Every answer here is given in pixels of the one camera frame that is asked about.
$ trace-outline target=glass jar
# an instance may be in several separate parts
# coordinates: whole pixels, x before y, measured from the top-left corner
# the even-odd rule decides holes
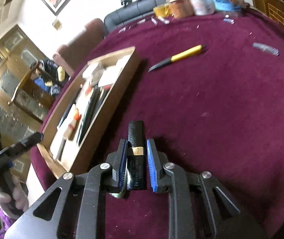
[[[190,0],[185,0],[184,2],[186,4],[186,7],[189,10],[189,16],[193,16],[194,15],[194,9],[193,9],[191,1]]]
[[[154,11],[156,17],[160,16],[162,18],[166,18],[166,17],[172,15],[167,3],[154,7],[153,11]]]
[[[176,19],[185,18],[190,15],[186,0],[170,0],[168,7],[173,14],[173,17]]]

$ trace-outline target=person's hand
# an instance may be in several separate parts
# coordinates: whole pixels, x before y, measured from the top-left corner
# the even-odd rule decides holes
[[[12,175],[12,180],[15,185],[12,192],[12,197],[15,200],[15,207],[17,209],[21,209],[23,212],[26,212],[26,210],[29,208],[28,198],[20,185],[19,179],[16,176]],[[10,211],[7,205],[10,201],[11,201],[10,195],[0,191],[0,209],[3,211],[3,213],[6,216],[13,219],[18,219],[19,216],[12,214],[12,212]]]

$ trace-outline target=wooden door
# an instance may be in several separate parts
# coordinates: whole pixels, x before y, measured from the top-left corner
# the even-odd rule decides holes
[[[40,50],[18,28],[13,28],[0,41],[0,129],[3,146],[39,130],[41,124],[21,111],[16,105],[8,106],[15,88],[29,71],[30,64],[44,58]],[[40,119],[47,109],[26,93],[19,95],[19,102],[28,107]]]

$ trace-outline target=maroon tablecloth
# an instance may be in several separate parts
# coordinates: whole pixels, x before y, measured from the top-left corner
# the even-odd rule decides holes
[[[280,55],[263,53],[253,42],[273,46]],[[207,51],[147,72],[198,44]],[[154,138],[170,161],[189,172],[212,172],[273,235],[284,222],[284,31],[253,11],[234,25],[219,14],[169,25],[147,21],[112,32],[86,61],[129,46],[147,61],[123,96],[94,162],[116,151],[131,120],[143,120],[146,137]],[[31,161],[48,188],[54,177],[36,148]],[[167,195],[153,194],[149,183],[147,191],[132,191],[126,200],[108,195],[106,204],[106,238],[167,238]]]

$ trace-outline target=chair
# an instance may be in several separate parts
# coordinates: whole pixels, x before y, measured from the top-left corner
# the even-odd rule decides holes
[[[21,79],[18,86],[15,88],[15,92],[13,94],[12,99],[8,102],[8,105],[15,104],[18,106],[22,111],[24,111],[27,115],[38,121],[39,123],[43,123],[43,120],[41,120],[39,117],[37,117],[32,111],[30,111],[25,105],[22,105],[18,101],[18,94],[22,91],[26,92],[28,95],[30,95],[33,99],[37,100],[42,106],[46,109],[50,109],[53,102],[55,101],[55,98],[45,91],[43,91],[39,86],[37,86],[33,80],[31,79],[31,75],[39,69],[43,75],[46,75],[50,80],[52,80],[53,83],[62,86],[60,83],[58,83],[54,77],[52,77],[50,74],[48,74],[45,71],[42,71],[40,66],[35,65],[32,69],[30,69],[29,72],[27,72],[23,78]]]
[[[94,19],[84,27],[82,32],[67,44],[61,45],[53,54],[53,60],[62,66],[69,76],[73,75],[85,57],[104,39],[104,24],[100,19]]]

